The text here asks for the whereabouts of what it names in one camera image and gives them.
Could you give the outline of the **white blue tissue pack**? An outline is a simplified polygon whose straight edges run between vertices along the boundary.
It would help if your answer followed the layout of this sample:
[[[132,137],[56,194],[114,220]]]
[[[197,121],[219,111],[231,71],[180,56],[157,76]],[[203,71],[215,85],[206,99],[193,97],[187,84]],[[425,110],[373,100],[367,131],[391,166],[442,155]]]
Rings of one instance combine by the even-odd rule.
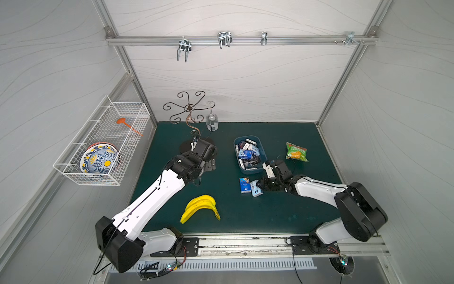
[[[258,180],[252,181],[250,183],[251,186],[251,194],[254,198],[263,194],[263,190],[258,186]]]

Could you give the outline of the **dark blue tissue pack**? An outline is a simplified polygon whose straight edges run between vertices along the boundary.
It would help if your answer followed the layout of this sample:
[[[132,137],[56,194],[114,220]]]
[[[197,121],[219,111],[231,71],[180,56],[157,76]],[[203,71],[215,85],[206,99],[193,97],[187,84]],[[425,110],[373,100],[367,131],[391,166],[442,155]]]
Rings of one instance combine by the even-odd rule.
[[[251,185],[249,178],[240,178],[240,190],[242,194],[251,193]]]

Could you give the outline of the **light blue tissue pack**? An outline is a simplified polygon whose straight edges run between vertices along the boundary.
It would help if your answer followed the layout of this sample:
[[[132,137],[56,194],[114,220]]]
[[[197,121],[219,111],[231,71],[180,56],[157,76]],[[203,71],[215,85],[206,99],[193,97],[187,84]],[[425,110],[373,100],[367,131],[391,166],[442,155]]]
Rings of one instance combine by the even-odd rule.
[[[252,160],[254,157],[254,152],[251,150],[241,149],[238,153],[239,159]]]

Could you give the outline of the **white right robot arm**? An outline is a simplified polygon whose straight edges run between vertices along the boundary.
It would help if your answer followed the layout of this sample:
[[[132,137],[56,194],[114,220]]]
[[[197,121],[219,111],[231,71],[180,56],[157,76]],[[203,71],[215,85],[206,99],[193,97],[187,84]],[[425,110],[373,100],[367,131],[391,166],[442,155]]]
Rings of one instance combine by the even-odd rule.
[[[387,214],[359,182],[348,185],[322,182],[308,176],[265,176],[258,181],[264,191],[287,192],[302,198],[324,202],[339,211],[340,217],[324,222],[309,233],[309,246],[314,252],[326,250],[339,240],[353,238],[367,242],[378,235],[389,220]]]

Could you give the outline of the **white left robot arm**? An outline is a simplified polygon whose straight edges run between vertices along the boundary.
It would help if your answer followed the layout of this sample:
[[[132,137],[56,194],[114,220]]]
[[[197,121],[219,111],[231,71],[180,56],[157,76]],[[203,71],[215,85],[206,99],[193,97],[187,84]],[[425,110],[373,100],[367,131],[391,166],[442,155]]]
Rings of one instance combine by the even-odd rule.
[[[180,253],[183,234],[177,229],[149,232],[143,229],[171,197],[203,175],[205,164],[217,152],[215,145],[199,140],[194,149],[169,160],[156,181],[132,204],[112,218],[98,220],[95,224],[98,249],[119,273],[133,268],[144,256]]]

